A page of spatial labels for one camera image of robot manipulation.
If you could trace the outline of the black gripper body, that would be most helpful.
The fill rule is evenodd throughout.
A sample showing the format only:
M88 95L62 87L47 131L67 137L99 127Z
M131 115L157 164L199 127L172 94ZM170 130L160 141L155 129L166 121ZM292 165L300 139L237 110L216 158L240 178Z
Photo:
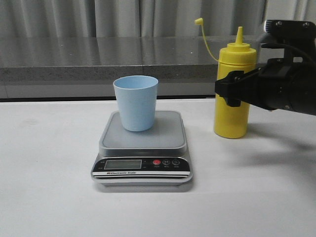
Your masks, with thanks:
M310 21L266 20L271 38L263 48L283 49L254 76L245 94L248 103L266 110L316 113L316 26Z

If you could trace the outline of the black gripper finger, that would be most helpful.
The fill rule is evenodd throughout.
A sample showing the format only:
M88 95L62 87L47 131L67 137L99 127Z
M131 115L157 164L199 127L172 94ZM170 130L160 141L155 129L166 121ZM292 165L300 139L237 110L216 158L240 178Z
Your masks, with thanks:
M242 102L249 103L246 96L245 78L249 73L232 71L215 83L215 93L222 97L230 107L240 107Z

